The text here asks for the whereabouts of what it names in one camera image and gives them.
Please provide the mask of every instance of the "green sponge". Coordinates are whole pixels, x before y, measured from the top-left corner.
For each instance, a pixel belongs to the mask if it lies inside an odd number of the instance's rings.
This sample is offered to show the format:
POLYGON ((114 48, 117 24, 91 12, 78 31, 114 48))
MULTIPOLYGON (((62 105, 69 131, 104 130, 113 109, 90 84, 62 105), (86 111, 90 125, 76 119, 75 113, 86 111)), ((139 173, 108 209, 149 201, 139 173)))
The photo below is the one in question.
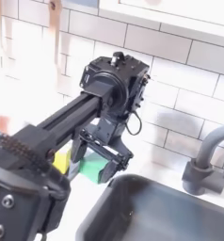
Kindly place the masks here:
POLYGON ((80 161, 79 172, 88 177, 93 183, 99 183, 99 173, 108 161, 97 153, 92 153, 80 161))

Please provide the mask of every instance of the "yellow sponge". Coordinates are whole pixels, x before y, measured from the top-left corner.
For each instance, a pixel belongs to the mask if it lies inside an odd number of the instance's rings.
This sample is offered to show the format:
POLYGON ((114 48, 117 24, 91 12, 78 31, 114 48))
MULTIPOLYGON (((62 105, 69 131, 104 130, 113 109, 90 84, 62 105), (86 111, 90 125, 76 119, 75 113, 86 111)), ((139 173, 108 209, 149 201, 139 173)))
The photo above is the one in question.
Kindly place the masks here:
POLYGON ((72 144, 69 142, 65 146, 63 146, 59 151, 56 152, 55 161, 53 165, 60 170, 62 174, 65 174, 71 162, 71 147, 72 144))

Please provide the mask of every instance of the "white cabinet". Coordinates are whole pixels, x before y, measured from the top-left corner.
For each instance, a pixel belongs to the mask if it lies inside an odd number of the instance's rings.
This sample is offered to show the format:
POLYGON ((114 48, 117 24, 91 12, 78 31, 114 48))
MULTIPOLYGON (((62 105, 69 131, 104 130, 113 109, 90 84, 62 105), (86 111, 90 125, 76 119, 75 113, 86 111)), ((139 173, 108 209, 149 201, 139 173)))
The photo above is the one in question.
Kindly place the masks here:
POLYGON ((224 0, 101 0, 101 8, 224 36, 224 0))

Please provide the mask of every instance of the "stainless steel sink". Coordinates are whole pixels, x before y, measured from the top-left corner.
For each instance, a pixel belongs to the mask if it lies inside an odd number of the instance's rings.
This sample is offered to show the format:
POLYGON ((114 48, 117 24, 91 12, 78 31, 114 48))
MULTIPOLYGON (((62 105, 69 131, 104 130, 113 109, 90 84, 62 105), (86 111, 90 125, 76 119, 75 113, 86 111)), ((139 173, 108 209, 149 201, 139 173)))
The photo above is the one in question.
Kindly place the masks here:
POLYGON ((113 180, 76 241, 224 241, 224 208, 135 175, 113 180))

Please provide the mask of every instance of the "gray faucet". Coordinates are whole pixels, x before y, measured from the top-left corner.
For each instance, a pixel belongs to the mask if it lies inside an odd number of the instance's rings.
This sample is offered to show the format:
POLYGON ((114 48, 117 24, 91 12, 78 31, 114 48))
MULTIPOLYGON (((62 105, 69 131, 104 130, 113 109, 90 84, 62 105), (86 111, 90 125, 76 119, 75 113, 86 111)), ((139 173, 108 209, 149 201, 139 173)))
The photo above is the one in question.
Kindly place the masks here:
POLYGON ((184 190, 192 195, 202 195, 205 189, 221 193, 224 188, 224 169, 213 169, 211 159, 217 145, 224 140, 224 126, 215 129, 202 142, 197 158, 187 163, 183 181, 184 190))

